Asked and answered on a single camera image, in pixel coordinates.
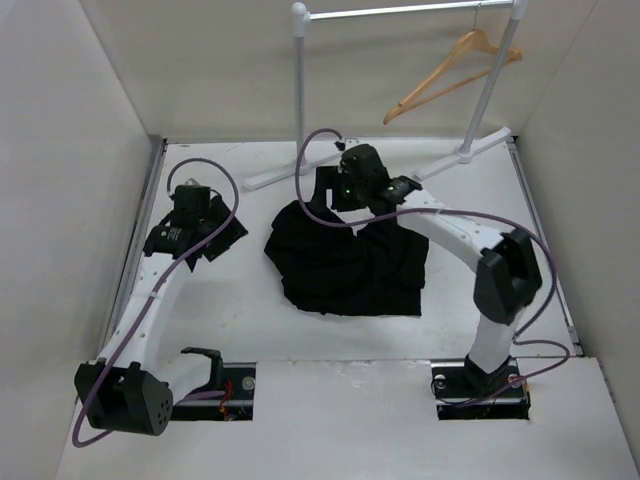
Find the hanger hook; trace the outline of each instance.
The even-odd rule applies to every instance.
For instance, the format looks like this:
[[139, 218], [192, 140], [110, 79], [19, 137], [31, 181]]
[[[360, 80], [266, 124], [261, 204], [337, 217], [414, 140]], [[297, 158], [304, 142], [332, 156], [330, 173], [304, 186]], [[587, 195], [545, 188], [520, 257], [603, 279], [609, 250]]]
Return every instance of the hanger hook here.
[[478, 12], [480, 11], [480, 6], [482, 5], [482, 2], [483, 2], [483, 1], [484, 1], [484, 0], [480, 0], [480, 1], [478, 2], [478, 6], [476, 7], [476, 14], [475, 14], [475, 16], [473, 17], [473, 27], [471, 28], [471, 30], [475, 30], [475, 29], [476, 29], [476, 25], [477, 25], [477, 23], [478, 23]]

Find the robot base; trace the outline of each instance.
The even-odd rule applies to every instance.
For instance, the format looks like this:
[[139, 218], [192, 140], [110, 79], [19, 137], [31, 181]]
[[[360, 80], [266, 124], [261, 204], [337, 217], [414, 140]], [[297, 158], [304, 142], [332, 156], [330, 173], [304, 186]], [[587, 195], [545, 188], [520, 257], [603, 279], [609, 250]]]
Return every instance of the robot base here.
[[[529, 419], [531, 398], [526, 382], [477, 405], [464, 406], [465, 403], [479, 397], [477, 389], [469, 384], [465, 376], [464, 361], [432, 362], [431, 373], [431, 390], [436, 397], [439, 420]], [[496, 381], [498, 387], [490, 391], [505, 385], [510, 377], [519, 375], [518, 364], [512, 359]]]

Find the clothing rack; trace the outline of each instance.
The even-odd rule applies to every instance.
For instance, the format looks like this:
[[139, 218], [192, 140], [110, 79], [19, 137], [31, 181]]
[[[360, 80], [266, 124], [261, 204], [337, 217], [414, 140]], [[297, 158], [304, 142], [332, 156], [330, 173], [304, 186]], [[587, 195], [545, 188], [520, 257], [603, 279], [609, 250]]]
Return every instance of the clothing rack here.
[[[475, 112], [469, 124], [469, 128], [464, 137], [462, 145], [452, 154], [431, 163], [429, 166], [415, 172], [414, 176], [418, 180], [425, 180], [432, 177], [458, 163], [469, 163], [472, 158], [489, 148], [499, 144], [509, 136], [511, 130], [503, 127], [495, 133], [486, 137], [475, 139], [478, 127], [482, 121], [482, 117], [487, 109], [491, 94], [495, 87], [500, 70], [505, 62], [508, 50], [515, 35], [516, 29], [522, 19], [527, 7], [528, 0], [472, 0], [463, 2], [447, 2], [435, 3], [427, 5], [411, 5], [403, 7], [386, 7], [386, 8], [369, 8], [362, 10], [346, 10], [339, 12], [311, 13], [307, 7], [296, 2], [291, 8], [293, 15], [293, 36], [295, 45], [295, 114], [296, 114], [296, 152], [299, 152], [305, 138], [305, 49], [304, 39], [307, 28], [318, 22], [327, 22], [333, 20], [348, 20], [357, 18], [367, 18], [373, 16], [401, 15], [401, 14], [418, 14], [418, 13], [436, 13], [450, 12], [454, 10], [482, 10], [511, 8], [511, 16], [505, 27], [500, 41], [500, 48], [496, 54], [491, 72], [487, 77], [487, 81], [482, 90], [482, 94], [478, 100]], [[331, 155], [320, 160], [309, 161], [303, 159], [301, 173], [307, 174], [315, 167], [330, 162], [340, 156], [339, 153]], [[267, 171], [260, 175], [247, 178], [244, 181], [244, 187], [248, 190], [255, 190], [266, 185], [270, 185], [279, 180], [293, 176], [295, 173], [295, 161], [284, 167]]]

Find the wooden hanger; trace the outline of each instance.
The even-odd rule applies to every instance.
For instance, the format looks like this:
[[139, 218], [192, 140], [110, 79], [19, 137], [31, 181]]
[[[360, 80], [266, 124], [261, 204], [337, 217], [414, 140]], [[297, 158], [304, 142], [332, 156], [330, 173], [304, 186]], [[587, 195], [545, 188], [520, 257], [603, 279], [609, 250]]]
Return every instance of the wooden hanger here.
[[[434, 100], [442, 95], [445, 95], [453, 90], [466, 85], [467, 83], [471, 83], [474, 80], [484, 77], [488, 75], [491, 71], [490, 68], [483, 70], [482, 72], [469, 77], [461, 82], [458, 82], [454, 85], [451, 85], [444, 90], [434, 93], [427, 98], [424, 98], [420, 101], [415, 101], [427, 88], [429, 88], [438, 78], [440, 78], [447, 70], [453, 67], [463, 56], [465, 56], [468, 52], [471, 51], [480, 51], [485, 53], [490, 53], [495, 55], [498, 53], [499, 46], [492, 45], [489, 43], [489, 39], [487, 38], [487, 34], [484, 33], [483, 30], [474, 29], [469, 33], [464, 35], [460, 40], [456, 42], [456, 45], [453, 47], [446, 60], [442, 62], [438, 68], [436, 68], [425, 80], [418, 85], [409, 95], [407, 95], [398, 105], [393, 107], [387, 116], [384, 117], [383, 123], [386, 125], [391, 120], [396, 118], [398, 115], [402, 115], [405, 112], [411, 111], [414, 108], [419, 107], [420, 105], [424, 105], [431, 100]], [[504, 65], [509, 65], [510, 63], [517, 62], [518, 60], [522, 60], [522, 51], [517, 48], [510, 48], [507, 53], [507, 60]]]

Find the horizontal bar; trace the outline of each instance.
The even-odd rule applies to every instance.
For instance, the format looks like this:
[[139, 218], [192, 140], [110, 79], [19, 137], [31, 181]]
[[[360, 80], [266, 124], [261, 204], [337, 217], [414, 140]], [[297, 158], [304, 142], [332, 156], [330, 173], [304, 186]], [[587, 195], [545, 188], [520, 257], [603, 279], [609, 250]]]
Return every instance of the horizontal bar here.
[[410, 5], [407, 7], [367, 8], [364, 10], [346, 10], [344, 12], [311, 13], [312, 22], [327, 20], [343, 20], [347, 18], [373, 17], [377, 15], [394, 15], [399, 13], [446, 12], [450, 10], [481, 10], [510, 8], [513, 0], [473, 0], [466, 2], [433, 3], [429, 5]]

